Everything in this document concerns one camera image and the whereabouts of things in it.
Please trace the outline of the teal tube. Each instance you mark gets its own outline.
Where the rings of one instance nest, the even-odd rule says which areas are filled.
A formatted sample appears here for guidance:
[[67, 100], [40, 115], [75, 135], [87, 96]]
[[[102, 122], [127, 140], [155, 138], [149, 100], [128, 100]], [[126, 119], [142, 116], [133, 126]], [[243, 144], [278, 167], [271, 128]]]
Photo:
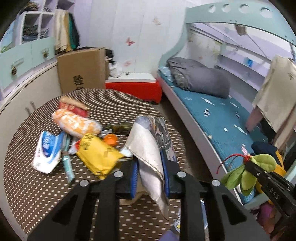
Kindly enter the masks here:
[[69, 185], [71, 185], [75, 181], [75, 174], [73, 172], [71, 158], [68, 152], [70, 140], [71, 140], [70, 136], [67, 133], [64, 133], [63, 143], [61, 148], [61, 151], [62, 151], [61, 158], [64, 166], [64, 171], [67, 176], [67, 182]]

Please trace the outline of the yellow snack packet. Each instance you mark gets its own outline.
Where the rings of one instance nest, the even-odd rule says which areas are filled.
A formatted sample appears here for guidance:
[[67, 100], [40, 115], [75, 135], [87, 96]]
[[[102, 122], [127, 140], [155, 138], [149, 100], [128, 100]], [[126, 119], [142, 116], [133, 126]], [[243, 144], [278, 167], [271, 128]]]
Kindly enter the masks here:
[[86, 134], [80, 139], [76, 155], [99, 180], [105, 179], [119, 160], [125, 157], [92, 134]]

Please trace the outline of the white blue tissue packet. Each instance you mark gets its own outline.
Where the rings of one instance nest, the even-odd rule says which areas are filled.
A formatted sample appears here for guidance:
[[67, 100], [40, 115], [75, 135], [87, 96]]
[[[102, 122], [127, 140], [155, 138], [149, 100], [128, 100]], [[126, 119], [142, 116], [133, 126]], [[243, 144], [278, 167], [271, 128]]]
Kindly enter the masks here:
[[59, 164], [65, 132], [53, 135], [43, 131], [40, 134], [31, 166], [34, 170], [49, 174]]

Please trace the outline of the orange white snack bag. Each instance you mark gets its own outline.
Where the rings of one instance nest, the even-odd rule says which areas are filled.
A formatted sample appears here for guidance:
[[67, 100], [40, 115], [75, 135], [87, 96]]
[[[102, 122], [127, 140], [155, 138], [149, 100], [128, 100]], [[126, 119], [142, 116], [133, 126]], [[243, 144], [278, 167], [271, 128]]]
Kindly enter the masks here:
[[66, 133], [82, 138], [86, 134], [97, 135], [103, 127], [90, 118], [84, 118], [67, 109], [58, 109], [52, 114], [53, 121]]

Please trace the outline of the silver foil snack bag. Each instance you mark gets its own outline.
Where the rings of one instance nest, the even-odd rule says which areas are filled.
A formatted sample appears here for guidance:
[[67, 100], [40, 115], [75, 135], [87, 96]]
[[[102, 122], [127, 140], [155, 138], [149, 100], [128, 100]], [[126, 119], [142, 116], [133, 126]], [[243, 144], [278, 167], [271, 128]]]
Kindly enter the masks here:
[[125, 147], [138, 158], [142, 188], [156, 202], [165, 219], [169, 218], [168, 175], [163, 159], [178, 162], [165, 120], [140, 115], [135, 119]]

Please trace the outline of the red snack bag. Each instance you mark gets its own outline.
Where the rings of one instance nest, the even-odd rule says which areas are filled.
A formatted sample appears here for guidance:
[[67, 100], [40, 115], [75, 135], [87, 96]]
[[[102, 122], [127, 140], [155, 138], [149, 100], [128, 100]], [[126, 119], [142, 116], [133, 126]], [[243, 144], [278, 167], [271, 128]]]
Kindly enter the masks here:
[[90, 108], [82, 102], [79, 102], [73, 98], [64, 95], [60, 97], [59, 108], [67, 109], [74, 114], [80, 115], [84, 118], [88, 117], [88, 112], [90, 111]]

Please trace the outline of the brown polka-dot tablecloth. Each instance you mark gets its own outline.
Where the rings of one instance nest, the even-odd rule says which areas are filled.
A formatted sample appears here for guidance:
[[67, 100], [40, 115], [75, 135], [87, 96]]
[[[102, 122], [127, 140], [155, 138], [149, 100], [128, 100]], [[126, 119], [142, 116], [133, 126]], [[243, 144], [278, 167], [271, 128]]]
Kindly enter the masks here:
[[[101, 125], [133, 123], [139, 115], [165, 117], [156, 105], [133, 95], [111, 89], [84, 89], [68, 96], [89, 107], [89, 117]], [[35, 170], [31, 163], [43, 131], [58, 135], [61, 129], [52, 114], [58, 108], [55, 97], [37, 108], [13, 135], [4, 161], [4, 190], [12, 214], [25, 233], [30, 233], [65, 197], [72, 186], [67, 182], [62, 164], [49, 174]], [[160, 240], [177, 219], [180, 203], [170, 202], [164, 218], [148, 195], [119, 208], [121, 240]]]

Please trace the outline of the purple trousers leg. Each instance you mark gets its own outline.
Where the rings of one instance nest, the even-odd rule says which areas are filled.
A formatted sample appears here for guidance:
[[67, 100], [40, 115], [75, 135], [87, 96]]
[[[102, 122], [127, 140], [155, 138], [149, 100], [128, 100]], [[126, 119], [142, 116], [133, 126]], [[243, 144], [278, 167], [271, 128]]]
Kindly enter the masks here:
[[160, 238], [159, 241], [179, 241], [177, 235], [175, 235], [171, 230], [167, 230]]

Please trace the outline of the orange bottle cap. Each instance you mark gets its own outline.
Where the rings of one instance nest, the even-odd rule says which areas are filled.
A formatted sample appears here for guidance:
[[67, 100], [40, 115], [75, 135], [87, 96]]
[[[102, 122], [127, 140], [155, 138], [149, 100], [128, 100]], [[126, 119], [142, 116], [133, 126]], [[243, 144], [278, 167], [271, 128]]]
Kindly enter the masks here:
[[110, 146], [115, 147], [117, 145], [118, 142], [118, 137], [113, 134], [113, 133], [109, 133], [107, 135], [105, 135], [103, 137], [103, 140]]

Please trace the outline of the beige hanging garment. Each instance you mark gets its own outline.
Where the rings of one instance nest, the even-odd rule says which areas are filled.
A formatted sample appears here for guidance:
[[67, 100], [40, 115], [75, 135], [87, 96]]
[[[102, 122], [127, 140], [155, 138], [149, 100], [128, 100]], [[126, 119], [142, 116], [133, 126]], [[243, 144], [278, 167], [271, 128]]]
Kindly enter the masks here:
[[276, 55], [252, 103], [245, 127], [250, 132], [265, 119], [275, 131], [273, 144], [283, 149], [295, 128], [295, 63]]

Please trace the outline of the dark green wrapper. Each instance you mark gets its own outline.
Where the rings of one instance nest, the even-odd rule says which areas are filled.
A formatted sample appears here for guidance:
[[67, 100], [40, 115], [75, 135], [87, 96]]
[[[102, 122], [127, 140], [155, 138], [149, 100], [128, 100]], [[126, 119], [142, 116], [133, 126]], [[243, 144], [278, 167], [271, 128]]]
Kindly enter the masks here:
[[106, 124], [101, 133], [105, 135], [113, 133], [115, 135], [128, 136], [131, 129], [132, 126], [130, 124]]

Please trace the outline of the brown cardboard box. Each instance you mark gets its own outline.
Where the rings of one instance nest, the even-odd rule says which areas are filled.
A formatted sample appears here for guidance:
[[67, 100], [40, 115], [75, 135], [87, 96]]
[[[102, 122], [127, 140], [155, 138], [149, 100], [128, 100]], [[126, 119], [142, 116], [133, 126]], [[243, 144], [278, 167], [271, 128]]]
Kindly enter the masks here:
[[88, 48], [57, 57], [63, 94], [74, 90], [105, 89], [105, 49]]

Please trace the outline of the hanging clothes on shelf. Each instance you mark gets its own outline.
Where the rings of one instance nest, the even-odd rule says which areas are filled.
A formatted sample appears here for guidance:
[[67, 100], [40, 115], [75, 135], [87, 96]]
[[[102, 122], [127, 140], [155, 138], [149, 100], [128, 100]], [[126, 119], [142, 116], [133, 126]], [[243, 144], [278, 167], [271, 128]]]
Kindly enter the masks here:
[[80, 35], [72, 13], [64, 9], [56, 9], [53, 30], [56, 54], [74, 51], [80, 46]]

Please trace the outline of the white cubby shelf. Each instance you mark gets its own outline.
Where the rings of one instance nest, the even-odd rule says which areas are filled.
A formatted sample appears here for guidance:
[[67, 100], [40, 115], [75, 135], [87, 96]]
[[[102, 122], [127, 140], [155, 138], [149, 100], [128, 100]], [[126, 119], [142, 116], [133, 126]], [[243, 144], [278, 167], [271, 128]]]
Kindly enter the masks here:
[[21, 45], [54, 35], [55, 13], [58, 9], [72, 13], [75, 0], [29, 1], [16, 15], [13, 41]]

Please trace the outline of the white bed frame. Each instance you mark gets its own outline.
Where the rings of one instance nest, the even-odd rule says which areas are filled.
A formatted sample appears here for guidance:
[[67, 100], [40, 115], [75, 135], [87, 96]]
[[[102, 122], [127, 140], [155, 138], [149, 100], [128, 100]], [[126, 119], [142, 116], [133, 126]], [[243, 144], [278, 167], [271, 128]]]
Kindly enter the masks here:
[[176, 95], [173, 86], [163, 80], [159, 74], [157, 74], [157, 80], [199, 149], [212, 177], [215, 179], [221, 179], [223, 175], [227, 173], [227, 170], [225, 167], [222, 167], [222, 170], [219, 173], [216, 172], [218, 165], [221, 164], [222, 161], [215, 148], [212, 146], [210, 138], [201, 129], [184, 103]]

